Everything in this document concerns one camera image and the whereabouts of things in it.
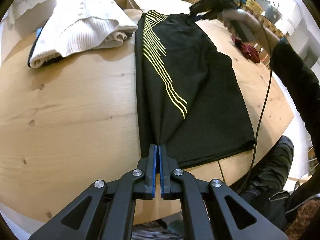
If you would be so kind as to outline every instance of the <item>wooden tabletop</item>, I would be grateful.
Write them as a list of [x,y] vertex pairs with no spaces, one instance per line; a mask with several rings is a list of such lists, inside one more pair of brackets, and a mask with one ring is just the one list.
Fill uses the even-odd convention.
[[[126,13],[135,22],[141,15],[136,10]],[[231,57],[255,132],[269,70],[246,60],[219,21],[198,25],[218,51]],[[116,180],[136,168],[140,149],[134,37],[118,48],[90,50],[31,69],[27,59],[34,39],[32,34],[20,41],[0,68],[0,202],[46,222],[95,180]],[[256,163],[292,118],[272,80]],[[220,160],[226,183],[243,176],[251,159],[252,151]],[[187,170],[198,179],[222,179],[218,162]],[[158,184],[159,179],[155,200],[137,201],[135,223],[180,211],[179,201],[160,199]]]

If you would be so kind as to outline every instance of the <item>yellow line pattern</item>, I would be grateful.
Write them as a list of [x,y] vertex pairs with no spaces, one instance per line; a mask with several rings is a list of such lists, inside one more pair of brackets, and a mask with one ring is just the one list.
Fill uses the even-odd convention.
[[143,55],[155,68],[156,72],[164,82],[165,90],[167,91],[169,98],[181,111],[183,119],[185,119],[188,111],[184,104],[187,104],[187,102],[173,89],[172,79],[164,67],[164,62],[161,60],[161,54],[163,56],[166,55],[165,47],[161,44],[159,37],[152,30],[154,26],[159,22],[164,21],[167,17],[167,15],[157,13],[154,10],[147,12],[143,29]]

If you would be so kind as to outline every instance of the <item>black sleeve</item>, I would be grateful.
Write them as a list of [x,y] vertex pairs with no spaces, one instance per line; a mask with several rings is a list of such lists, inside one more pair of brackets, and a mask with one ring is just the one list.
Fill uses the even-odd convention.
[[287,87],[320,161],[320,87],[316,75],[303,63],[286,38],[280,39],[276,45],[270,66]]

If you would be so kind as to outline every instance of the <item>brown hair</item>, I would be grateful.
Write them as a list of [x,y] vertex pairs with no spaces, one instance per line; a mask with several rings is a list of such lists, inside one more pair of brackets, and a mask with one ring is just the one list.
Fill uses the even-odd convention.
[[298,240],[304,233],[320,207],[320,200],[310,200],[298,209],[296,219],[289,224],[285,233],[289,240]]

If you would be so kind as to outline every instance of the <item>white sweater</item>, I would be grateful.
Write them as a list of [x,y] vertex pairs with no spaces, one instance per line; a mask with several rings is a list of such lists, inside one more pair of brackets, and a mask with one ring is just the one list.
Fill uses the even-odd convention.
[[137,28],[114,0],[73,0],[53,10],[36,43],[30,65],[38,68],[58,56],[121,46],[126,33],[133,33]]

